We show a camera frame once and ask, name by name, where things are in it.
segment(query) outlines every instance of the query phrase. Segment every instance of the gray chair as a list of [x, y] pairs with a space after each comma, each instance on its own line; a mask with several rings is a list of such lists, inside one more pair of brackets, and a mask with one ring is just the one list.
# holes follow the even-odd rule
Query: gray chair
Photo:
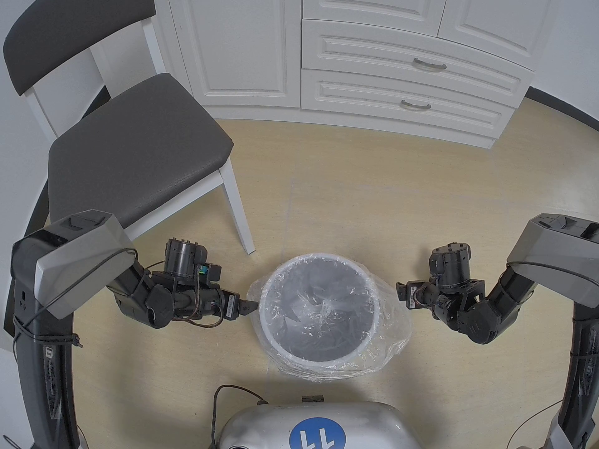
[[[134, 239], [223, 185], [245, 251], [254, 245], [229, 155], [233, 142], [165, 72], [151, 17], [154, 0], [36, 0], [4, 42], [14, 88], [52, 142], [50, 220], [97, 209]], [[60, 136], [34, 84], [110, 34], [141, 22], [157, 75], [116, 96]]]

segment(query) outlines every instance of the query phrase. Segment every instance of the plastic bag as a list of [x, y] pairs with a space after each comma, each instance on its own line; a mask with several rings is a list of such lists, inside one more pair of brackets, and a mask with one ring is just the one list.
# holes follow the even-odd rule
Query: plastic bag
[[311, 381], [380, 370], [412, 333], [397, 292], [364, 266], [326, 253], [305, 254], [254, 282], [251, 320], [268, 357]]

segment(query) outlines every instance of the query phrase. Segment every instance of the metal handle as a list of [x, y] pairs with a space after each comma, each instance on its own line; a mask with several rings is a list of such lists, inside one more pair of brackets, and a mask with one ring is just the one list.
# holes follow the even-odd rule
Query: metal handle
[[414, 58], [414, 63], [417, 65], [425, 66], [427, 68], [433, 68], [435, 70], [445, 70], [447, 68], [446, 64], [442, 64], [442, 65], [430, 64], [427, 62], [423, 62], [422, 60], [419, 60], [418, 58]]
[[415, 105], [414, 103], [410, 103], [409, 101], [402, 100], [400, 105], [404, 107], [408, 107], [409, 109], [430, 109], [431, 105]]

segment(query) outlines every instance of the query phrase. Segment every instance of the light wood floor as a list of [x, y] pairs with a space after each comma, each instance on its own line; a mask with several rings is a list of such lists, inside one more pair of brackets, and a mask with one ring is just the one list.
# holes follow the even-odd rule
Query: light wood floor
[[[222, 266], [222, 286], [242, 296], [311, 251], [352, 258], [392, 285], [426, 278], [431, 249], [451, 241], [472, 246], [472, 276], [490, 290], [528, 219], [599, 219], [599, 132], [527, 99], [491, 150], [310, 124], [221, 124], [235, 142], [256, 252], [243, 252], [220, 189], [135, 244], [148, 265], [163, 259], [169, 237], [198, 241]], [[271, 403], [377, 400], [401, 410], [429, 449], [501, 449], [520, 422], [561, 399], [572, 325], [564, 297], [538, 288], [487, 346], [428, 311], [412, 316], [412, 340], [384, 370], [318, 385], [269, 365], [247, 318], [156, 331], [122, 316], [104, 290], [75, 314], [85, 346], [74, 351], [79, 425], [90, 447], [206, 448], [214, 389], [232, 383]], [[219, 427], [255, 403], [236, 391], [219, 400]], [[526, 424], [510, 447], [541, 446], [556, 411]]]

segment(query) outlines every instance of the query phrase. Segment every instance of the logo on robot arm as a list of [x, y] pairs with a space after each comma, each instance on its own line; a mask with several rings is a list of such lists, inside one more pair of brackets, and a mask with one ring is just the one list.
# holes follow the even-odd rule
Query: logo on robot arm
[[305, 419], [289, 435], [290, 449], [343, 449], [345, 442], [343, 428], [325, 417]]

